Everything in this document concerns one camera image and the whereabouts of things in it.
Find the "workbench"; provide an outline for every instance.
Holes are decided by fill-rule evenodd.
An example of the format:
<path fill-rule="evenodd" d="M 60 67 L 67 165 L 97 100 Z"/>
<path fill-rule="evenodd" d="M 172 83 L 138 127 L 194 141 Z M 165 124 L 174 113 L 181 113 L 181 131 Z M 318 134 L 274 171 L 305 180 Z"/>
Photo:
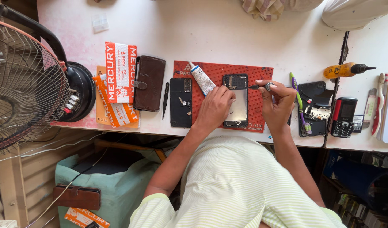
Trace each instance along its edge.
<path fill-rule="evenodd" d="M 357 98 L 355 115 L 363 115 L 369 90 L 377 88 L 381 72 L 388 73 L 388 15 L 376 20 L 368 27 L 349 32 L 349 54 L 346 62 L 364 63 L 368 66 L 379 67 L 363 74 L 349 78 L 340 78 L 336 98 L 347 96 Z M 378 141 L 371 136 L 373 120 L 370 127 L 361 133 L 352 133 L 348 139 L 327 136 L 326 148 L 388 152 L 388 143 Z"/>
<path fill-rule="evenodd" d="M 344 32 L 329 28 L 322 21 L 325 2 L 306 13 L 285 11 L 277 22 L 253 19 L 241 5 L 239 0 L 103 0 L 100 3 L 38 0 L 38 14 L 39 22 L 61 41 L 67 59 L 86 66 L 93 75 L 97 65 L 105 65 L 104 43 L 111 41 L 136 45 L 138 55 L 165 59 L 164 84 L 172 78 L 174 60 L 191 60 L 273 67 L 273 80 L 286 86 L 291 85 L 289 73 L 293 72 L 299 84 L 323 80 L 327 89 L 334 89 L 335 84 L 323 77 L 323 70 L 338 64 Z M 94 34 L 91 17 L 102 13 L 106 13 L 110 29 Z M 187 128 L 170 126 L 170 103 L 164 120 L 161 114 L 161 111 L 143 111 L 139 129 L 112 128 L 95 122 L 94 107 L 83 120 L 59 122 L 56 126 L 171 136 L 187 134 Z M 293 110 L 291 133 L 298 146 L 324 145 L 324 136 L 299 136 L 297 109 Z M 273 142 L 268 127 L 264 133 L 218 128 L 211 134 L 215 135 Z"/>

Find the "green toothbrush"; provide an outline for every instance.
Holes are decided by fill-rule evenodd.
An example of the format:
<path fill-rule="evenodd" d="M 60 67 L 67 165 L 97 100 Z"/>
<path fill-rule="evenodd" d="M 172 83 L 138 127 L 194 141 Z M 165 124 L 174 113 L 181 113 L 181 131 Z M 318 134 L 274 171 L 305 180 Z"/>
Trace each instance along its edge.
<path fill-rule="evenodd" d="M 312 134 L 311 125 L 309 125 L 309 123 L 305 122 L 304 120 L 304 114 L 302 111 L 302 100 L 301 100 L 301 96 L 299 95 L 298 84 L 297 84 L 297 81 L 295 80 L 293 73 L 290 73 L 290 79 L 291 79 L 293 88 L 297 91 L 298 111 L 300 113 L 299 116 L 301 117 L 302 126 L 304 127 L 308 135 L 310 135 Z"/>

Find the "red feature phone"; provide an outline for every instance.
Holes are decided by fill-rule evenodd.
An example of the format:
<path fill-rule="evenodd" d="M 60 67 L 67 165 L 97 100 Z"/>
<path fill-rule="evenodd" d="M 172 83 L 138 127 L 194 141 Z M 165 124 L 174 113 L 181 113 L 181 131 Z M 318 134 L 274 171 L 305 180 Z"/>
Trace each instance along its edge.
<path fill-rule="evenodd" d="M 333 112 L 332 136 L 350 138 L 353 131 L 353 116 L 356 105 L 356 98 L 340 97 L 336 100 L 335 111 Z"/>

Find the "green striped shirt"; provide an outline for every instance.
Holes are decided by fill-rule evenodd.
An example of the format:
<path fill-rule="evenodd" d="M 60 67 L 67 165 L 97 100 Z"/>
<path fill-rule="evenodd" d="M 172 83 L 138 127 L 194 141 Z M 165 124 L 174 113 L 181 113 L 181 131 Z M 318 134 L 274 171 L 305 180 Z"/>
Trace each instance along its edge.
<path fill-rule="evenodd" d="M 259 143 L 210 137 L 197 148 L 181 179 L 181 206 L 165 194 L 143 199 L 130 228 L 240 227 L 345 228 L 333 211 L 312 201 Z"/>

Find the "anti-slip mat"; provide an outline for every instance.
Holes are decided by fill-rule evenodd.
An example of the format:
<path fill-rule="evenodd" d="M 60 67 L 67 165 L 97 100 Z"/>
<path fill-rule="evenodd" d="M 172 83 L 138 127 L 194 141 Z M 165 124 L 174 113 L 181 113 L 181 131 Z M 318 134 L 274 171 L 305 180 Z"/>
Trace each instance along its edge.
<path fill-rule="evenodd" d="M 227 65 L 215 64 L 206 62 L 192 62 L 198 65 L 214 82 L 216 86 L 222 85 L 222 77 L 226 74 L 245 73 L 248 75 L 249 85 L 254 85 L 254 80 L 271 80 L 273 75 L 272 67 L 261 66 L 242 66 L 242 65 Z M 192 122 L 197 119 L 200 111 L 201 103 L 205 96 L 202 93 L 200 86 L 196 83 L 194 77 L 190 74 L 190 66 L 187 61 L 174 61 L 173 77 L 191 78 L 192 86 Z M 259 90 L 249 90 L 248 93 L 248 114 L 247 127 L 227 128 L 248 132 L 263 132 L 265 121 L 262 117 L 262 96 Z"/>

